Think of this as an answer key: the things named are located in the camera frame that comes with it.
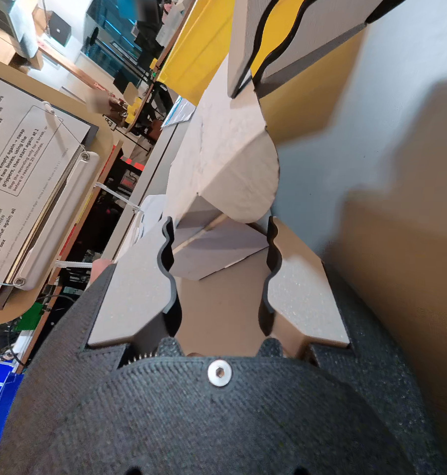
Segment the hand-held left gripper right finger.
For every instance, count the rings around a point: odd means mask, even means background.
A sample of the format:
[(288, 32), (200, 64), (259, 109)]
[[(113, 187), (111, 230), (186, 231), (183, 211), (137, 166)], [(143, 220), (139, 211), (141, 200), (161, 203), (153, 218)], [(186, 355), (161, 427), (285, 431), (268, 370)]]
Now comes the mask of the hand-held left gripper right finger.
[(269, 275), (258, 313), (263, 334), (277, 339), (290, 358), (303, 358), (311, 344), (347, 349), (349, 336), (321, 259), (274, 216), (267, 241)]

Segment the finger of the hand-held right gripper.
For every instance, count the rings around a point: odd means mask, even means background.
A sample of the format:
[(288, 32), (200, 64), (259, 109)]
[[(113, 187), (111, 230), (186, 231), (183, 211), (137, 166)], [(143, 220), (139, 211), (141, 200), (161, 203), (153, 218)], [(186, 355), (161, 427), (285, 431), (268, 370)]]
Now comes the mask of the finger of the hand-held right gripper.
[(278, 50), (283, 42), (283, 20), (275, 19), (269, 23), (269, 16), (280, 3), (277, 0), (241, 0), (235, 1), (232, 34), (228, 55), (227, 95), (234, 99), (245, 87), (244, 82), (251, 80), (248, 76), (250, 67), (260, 51), (263, 32), (266, 26), (270, 44), (267, 56)]
[(362, 31), (380, 0), (303, 1), (286, 38), (253, 77), (263, 98)]

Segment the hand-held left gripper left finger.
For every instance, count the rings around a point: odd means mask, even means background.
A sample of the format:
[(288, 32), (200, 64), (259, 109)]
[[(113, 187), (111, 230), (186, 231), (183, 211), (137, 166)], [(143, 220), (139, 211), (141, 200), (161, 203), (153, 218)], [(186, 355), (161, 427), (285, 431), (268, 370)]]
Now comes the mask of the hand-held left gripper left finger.
[(130, 344), (138, 354), (155, 351), (182, 323), (174, 264), (171, 217), (162, 217), (116, 263), (88, 346)]

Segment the yellow plastic bin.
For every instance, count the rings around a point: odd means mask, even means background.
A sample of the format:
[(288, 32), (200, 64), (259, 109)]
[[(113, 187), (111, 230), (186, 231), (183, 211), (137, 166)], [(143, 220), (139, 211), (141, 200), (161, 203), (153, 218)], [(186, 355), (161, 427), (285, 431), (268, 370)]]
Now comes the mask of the yellow plastic bin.
[[(263, 60), (289, 34), (302, 0), (278, 1), (264, 27), (260, 49), (251, 65), (256, 73)], [(197, 106), (230, 48), (234, 0), (195, 3), (158, 81)]]

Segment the white cardboard mailer box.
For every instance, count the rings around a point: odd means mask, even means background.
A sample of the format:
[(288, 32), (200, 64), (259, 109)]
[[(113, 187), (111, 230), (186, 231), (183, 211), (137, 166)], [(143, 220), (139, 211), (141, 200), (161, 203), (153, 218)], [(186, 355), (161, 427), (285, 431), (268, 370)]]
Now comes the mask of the white cardboard mailer box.
[(268, 246), (254, 225), (272, 206), (280, 163), (248, 82), (227, 95), (228, 57), (203, 93), (171, 164), (164, 216), (174, 226), (171, 274), (201, 280)]

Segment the grey desk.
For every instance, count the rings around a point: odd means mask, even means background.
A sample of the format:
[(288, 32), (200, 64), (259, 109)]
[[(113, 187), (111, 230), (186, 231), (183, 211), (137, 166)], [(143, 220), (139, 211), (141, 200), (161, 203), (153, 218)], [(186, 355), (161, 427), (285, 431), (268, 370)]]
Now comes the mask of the grey desk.
[(397, 339), (447, 450), (447, 0), (404, 1), (261, 105), (273, 212)]

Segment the person's left hand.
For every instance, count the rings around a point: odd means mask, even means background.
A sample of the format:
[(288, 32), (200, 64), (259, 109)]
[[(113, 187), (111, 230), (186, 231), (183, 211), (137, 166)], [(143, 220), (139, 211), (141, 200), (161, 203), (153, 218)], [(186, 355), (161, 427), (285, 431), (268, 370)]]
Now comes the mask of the person's left hand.
[(91, 272), (90, 272), (90, 279), (88, 287), (90, 287), (96, 279), (102, 274), (107, 267), (112, 265), (114, 262), (113, 260), (107, 258), (99, 258), (92, 263)]

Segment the blue white paper leaflet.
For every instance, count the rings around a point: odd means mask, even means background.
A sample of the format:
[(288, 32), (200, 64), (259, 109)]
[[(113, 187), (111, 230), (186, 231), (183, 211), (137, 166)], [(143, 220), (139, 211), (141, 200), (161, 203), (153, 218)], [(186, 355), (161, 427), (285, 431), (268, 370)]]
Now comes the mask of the blue white paper leaflet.
[(179, 96), (169, 113), (166, 115), (161, 125), (161, 129), (181, 122), (189, 121), (192, 118), (195, 110), (195, 105), (193, 105), (187, 99)]

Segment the white document stand wooden board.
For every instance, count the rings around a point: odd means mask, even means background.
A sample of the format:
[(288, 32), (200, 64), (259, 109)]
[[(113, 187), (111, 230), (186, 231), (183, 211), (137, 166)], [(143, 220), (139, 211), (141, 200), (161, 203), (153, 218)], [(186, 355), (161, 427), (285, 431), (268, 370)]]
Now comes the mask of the white document stand wooden board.
[(102, 116), (0, 62), (0, 324), (38, 297), (112, 144)]

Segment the printed instruction sheet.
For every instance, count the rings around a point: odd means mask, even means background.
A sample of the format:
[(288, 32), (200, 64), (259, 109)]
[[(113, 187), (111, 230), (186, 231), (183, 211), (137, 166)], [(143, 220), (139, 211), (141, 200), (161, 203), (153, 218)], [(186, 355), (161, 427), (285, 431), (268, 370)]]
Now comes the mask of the printed instruction sheet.
[(12, 286), (92, 124), (0, 79), (0, 286)]

